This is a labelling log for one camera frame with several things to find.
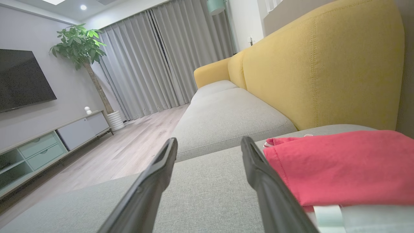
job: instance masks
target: recessed light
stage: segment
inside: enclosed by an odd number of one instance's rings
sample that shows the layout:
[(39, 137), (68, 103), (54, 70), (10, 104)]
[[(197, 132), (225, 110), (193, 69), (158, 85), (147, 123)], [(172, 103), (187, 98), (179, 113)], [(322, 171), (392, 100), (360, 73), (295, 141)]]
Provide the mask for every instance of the recessed light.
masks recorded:
[(64, 0), (43, 0), (43, 1), (48, 2), (48, 3), (51, 3), (53, 5), (57, 5), (57, 4), (61, 3), (61, 2), (63, 2)]

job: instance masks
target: gray curtain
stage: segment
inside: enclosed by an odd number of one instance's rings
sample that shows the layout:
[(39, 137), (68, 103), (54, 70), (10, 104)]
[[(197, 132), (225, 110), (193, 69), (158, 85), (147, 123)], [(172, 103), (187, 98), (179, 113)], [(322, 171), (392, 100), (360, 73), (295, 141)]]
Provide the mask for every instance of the gray curtain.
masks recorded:
[(233, 55), (226, 14), (210, 16), (206, 2), (174, 0), (152, 9), (186, 102), (197, 91), (194, 70)]
[(196, 68), (232, 55), (226, 15), (174, 0), (102, 29), (101, 67), (127, 120), (189, 103)]

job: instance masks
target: yellow cushion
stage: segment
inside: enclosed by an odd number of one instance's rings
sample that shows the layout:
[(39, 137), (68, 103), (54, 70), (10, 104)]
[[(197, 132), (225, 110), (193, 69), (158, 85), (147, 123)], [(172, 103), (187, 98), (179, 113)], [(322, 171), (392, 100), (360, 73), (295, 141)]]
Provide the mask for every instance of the yellow cushion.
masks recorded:
[(197, 68), (194, 71), (194, 79), (197, 87), (200, 88), (221, 80), (230, 80), (228, 70), (229, 60), (230, 58), (226, 58)]
[(230, 81), (236, 84), (238, 87), (247, 89), (246, 82), (244, 81), (243, 73), (243, 57), (245, 50), (235, 54), (229, 60), (229, 75)]
[(338, 0), (244, 54), (247, 90), (298, 130), (357, 124), (395, 129), (404, 29), (393, 0)]

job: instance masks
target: mint green drawer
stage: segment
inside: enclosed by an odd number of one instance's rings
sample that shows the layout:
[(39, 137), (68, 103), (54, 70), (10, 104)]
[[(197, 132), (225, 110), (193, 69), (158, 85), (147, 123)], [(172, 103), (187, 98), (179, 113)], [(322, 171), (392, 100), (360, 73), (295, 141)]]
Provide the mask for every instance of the mint green drawer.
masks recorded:
[(32, 158), (28, 159), (27, 162), (31, 165), (33, 170), (37, 170), (41, 166), (47, 164), (52, 159), (58, 157), (59, 155), (63, 154), (63, 149), (60, 147), (59, 144), (56, 144), (50, 147), (47, 150), (40, 152), (39, 154), (33, 156)]
[(19, 147), (19, 150), (25, 158), (28, 158), (56, 143), (58, 142), (53, 136), (53, 133), (50, 133), (41, 138), (24, 144), (23, 146)]

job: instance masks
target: red cloth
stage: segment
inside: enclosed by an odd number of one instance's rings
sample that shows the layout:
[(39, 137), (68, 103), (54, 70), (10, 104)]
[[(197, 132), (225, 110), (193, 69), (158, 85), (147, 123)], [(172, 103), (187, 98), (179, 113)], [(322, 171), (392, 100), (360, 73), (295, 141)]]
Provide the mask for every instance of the red cloth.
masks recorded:
[(414, 140), (395, 131), (277, 139), (264, 149), (300, 205), (414, 205)]

